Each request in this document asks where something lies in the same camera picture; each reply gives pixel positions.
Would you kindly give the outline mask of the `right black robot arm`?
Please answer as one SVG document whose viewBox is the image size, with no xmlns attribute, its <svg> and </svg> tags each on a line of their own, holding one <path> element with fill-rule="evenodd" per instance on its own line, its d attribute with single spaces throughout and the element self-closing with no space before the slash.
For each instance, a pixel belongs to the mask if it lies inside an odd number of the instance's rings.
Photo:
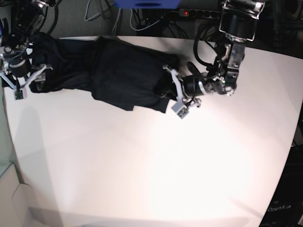
<svg viewBox="0 0 303 227">
<path fill-rule="evenodd" d="M 53 69 L 45 63 L 32 65 L 27 50 L 44 25 L 49 8 L 55 9 L 55 17 L 47 33 L 53 31 L 59 4 L 59 0 L 27 0 L 19 4 L 11 30 L 7 19 L 0 23 L 0 80 L 3 87 L 12 89 L 15 100 L 26 98 L 26 86 L 35 80 L 44 82 L 45 71 Z"/>
</svg>

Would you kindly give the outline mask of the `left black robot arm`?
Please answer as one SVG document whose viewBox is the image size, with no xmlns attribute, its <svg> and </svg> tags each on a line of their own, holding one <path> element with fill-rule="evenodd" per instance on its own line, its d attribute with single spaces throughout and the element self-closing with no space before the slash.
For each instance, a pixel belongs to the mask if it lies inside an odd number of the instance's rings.
<svg viewBox="0 0 303 227">
<path fill-rule="evenodd" d="M 216 53 L 213 63 L 203 61 L 198 55 L 198 43 L 206 36 L 206 26 L 202 25 L 194 39 L 193 54 L 195 59 L 206 67 L 201 73 L 192 63 L 187 62 L 191 75 L 184 76 L 176 69 L 164 65 L 172 79 L 173 87 L 167 89 L 162 97 L 172 95 L 176 103 L 172 110 L 183 119 L 193 107 L 199 108 L 200 96 L 217 93 L 231 96 L 237 88 L 239 68 L 245 57 L 245 44 L 253 41 L 259 16 L 265 7 L 264 0 L 224 0 L 218 26 L 224 37 L 215 42 L 211 48 Z"/>
</svg>

